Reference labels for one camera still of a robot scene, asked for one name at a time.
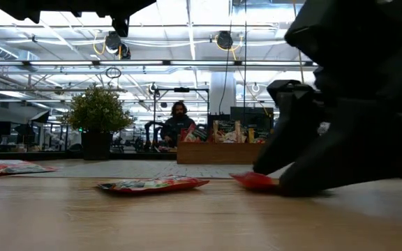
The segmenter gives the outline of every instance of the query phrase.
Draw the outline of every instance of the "gray mat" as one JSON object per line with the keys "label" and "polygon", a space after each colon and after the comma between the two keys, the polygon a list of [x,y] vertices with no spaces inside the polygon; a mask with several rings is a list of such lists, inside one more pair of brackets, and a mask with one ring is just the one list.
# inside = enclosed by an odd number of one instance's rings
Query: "gray mat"
{"label": "gray mat", "polygon": [[[156,178],[166,175],[182,175],[195,178],[231,178],[229,174],[251,171],[250,165],[178,165],[175,161],[110,160],[83,162],[78,165],[58,165],[57,172],[42,174],[18,174],[23,177],[61,178]],[[278,178],[283,169],[272,174]]]}

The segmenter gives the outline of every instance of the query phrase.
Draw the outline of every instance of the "wooden box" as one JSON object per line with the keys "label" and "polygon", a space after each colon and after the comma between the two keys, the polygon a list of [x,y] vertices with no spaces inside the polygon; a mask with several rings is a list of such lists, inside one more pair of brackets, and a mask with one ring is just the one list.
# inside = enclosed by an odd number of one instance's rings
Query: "wooden box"
{"label": "wooden box", "polygon": [[263,144],[179,142],[178,164],[251,165]]}

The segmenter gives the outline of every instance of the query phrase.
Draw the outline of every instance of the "person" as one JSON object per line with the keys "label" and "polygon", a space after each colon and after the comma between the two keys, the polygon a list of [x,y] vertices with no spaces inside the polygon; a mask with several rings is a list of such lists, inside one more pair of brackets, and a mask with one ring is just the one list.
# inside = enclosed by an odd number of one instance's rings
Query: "person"
{"label": "person", "polygon": [[173,104],[172,117],[169,118],[165,126],[161,130],[161,138],[164,139],[169,146],[176,146],[178,134],[181,134],[182,129],[188,129],[195,122],[187,116],[187,107],[182,101]]}

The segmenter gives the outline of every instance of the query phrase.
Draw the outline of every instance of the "chip bag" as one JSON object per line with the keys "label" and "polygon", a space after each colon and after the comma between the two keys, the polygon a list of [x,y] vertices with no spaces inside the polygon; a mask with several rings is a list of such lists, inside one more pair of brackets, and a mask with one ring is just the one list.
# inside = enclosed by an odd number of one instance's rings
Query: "chip bag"
{"label": "chip bag", "polygon": [[245,188],[249,190],[272,191],[278,188],[278,180],[269,178],[263,174],[246,172],[243,174],[231,174]]}
{"label": "chip bag", "polygon": [[169,175],[160,178],[102,183],[98,184],[98,187],[113,192],[150,193],[197,188],[208,182],[198,178]]}
{"label": "chip bag", "polygon": [[0,175],[55,172],[57,168],[44,167],[23,160],[0,160]]}

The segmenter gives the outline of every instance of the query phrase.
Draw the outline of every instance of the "ceiling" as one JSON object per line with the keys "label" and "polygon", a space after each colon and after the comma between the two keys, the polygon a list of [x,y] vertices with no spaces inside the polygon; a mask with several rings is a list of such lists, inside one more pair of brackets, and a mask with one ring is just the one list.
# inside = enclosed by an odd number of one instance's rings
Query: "ceiling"
{"label": "ceiling", "polygon": [[[283,36],[295,18],[293,3],[269,4],[270,0],[248,0],[246,14],[243,6],[236,6],[230,15],[229,0],[158,0],[134,14],[130,20],[129,35],[123,40],[131,51],[132,60],[221,60],[227,59],[228,52],[220,50],[215,43],[219,31],[232,32],[234,53],[229,53],[228,60],[252,61],[308,61],[298,50],[283,41]],[[297,1],[296,11],[302,5]],[[83,13],[76,18],[67,12],[42,12],[40,24],[30,20],[13,19],[0,10],[0,44],[7,50],[24,50],[35,54],[39,60],[117,60],[116,56],[103,50],[103,38],[108,31],[114,31],[109,17],[99,18],[95,13]],[[90,84],[105,85],[110,81],[104,74],[100,77],[93,72],[84,74],[60,74],[58,68],[49,67],[42,74],[17,72],[17,69],[0,67],[0,79],[8,89],[21,86],[52,89],[63,88],[84,89]],[[148,88],[154,83],[160,88],[180,86],[192,88],[209,88],[210,73],[218,68],[179,68],[169,66],[147,67],[147,74],[141,73],[143,67],[128,67],[131,74],[123,74],[113,81],[115,85],[126,90],[123,97],[128,100],[125,106],[139,118],[139,124],[153,119],[147,108],[152,104],[139,104],[138,100],[147,100]],[[233,70],[237,80],[237,93],[243,90],[243,69]],[[314,81],[311,70],[301,73],[294,68],[271,69],[252,68],[246,71],[246,83],[251,84],[255,92],[247,92],[247,105],[259,105],[258,100],[271,100],[265,87],[275,79],[298,79],[307,84]],[[76,92],[55,95],[51,92],[27,93],[37,99],[67,100]],[[171,93],[167,100],[196,100],[188,103],[189,110],[196,116],[195,120],[205,122],[207,105],[199,93]],[[51,102],[39,102],[48,107],[57,107]],[[160,108],[160,116],[165,119],[170,114],[169,107]]]}

